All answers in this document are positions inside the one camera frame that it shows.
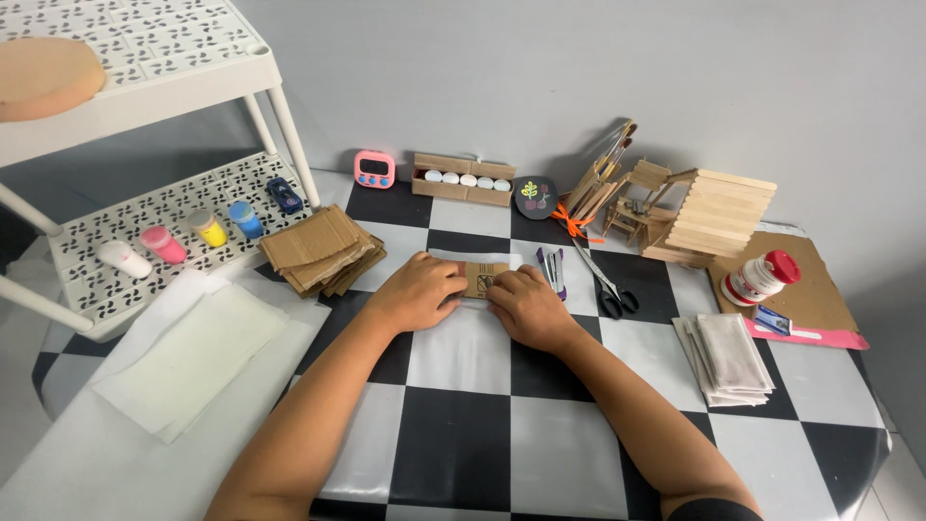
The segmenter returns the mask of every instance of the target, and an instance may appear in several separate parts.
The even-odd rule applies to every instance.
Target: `yellow paint jar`
[[[186,218],[186,222],[206,241],[206,244],[213,248],[222,246],[229,240],[225,230],[222,230],[219,222],[216,221],[216,216],[212,215],[209,210],[197,210],[191,213],[190,217]]]

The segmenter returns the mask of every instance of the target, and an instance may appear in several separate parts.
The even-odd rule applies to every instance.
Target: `blue toy car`
[[[267,191],[286,213],[302,209],[302,199],[295,194],[293,188],[282,177],[274,177],[267,181]]]

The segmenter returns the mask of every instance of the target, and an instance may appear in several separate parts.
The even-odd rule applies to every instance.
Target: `red cap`
[[[765,260],[771,263],[771,274],[785,284],[794,284],[801,280],[801,269],[784,250],[775,249],[766,253]]]

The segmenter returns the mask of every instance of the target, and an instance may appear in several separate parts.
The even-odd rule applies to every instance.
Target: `shelf rack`
[[[243,238],[228,220],[232,202],[251,202],[266,233],[320,207],[273,52],[231,2],[0,0],[0,41],[37,36],[84,41],[106,70],[106,86],[56,116],[0,123],[0,167],[236,98],[247,106],[265,151],[64,224],[0,184],[0,203],[48,235],[68,305],[2,276],[0,297],[105,341],[125,332],[182,268],[212,271],[260,262],[257,241]],[[273,143],[255,98],[261,91],[267,92],[294,168]],[[282,213],[264,192],[266,181],[276,176],[287,179],[308,208]],[[185,216],[199,209],[217,214],[229,233],[226,245],[209,248],[186,227]],[[164,264],[138,243],[138,234],[155,224],[167,226],[187,247],[185,263]],[[132,279],[103,264],[95,252],[107,240],[133,245],[155,269],[145,279]]]

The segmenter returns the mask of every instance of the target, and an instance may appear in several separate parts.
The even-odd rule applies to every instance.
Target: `hand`
[[[460,304],[460,299],[444,299],[466,287],[466,278],[460,276],[456,262],[419,251],[369,298],[364,311],[379,315],[397,335],[427,329]]]
[[[512,338],[529,348],[558,355],[588,333],[544,280],[540,270],[524,264],[516,272],[499,274],[486,293],[489,311]]]

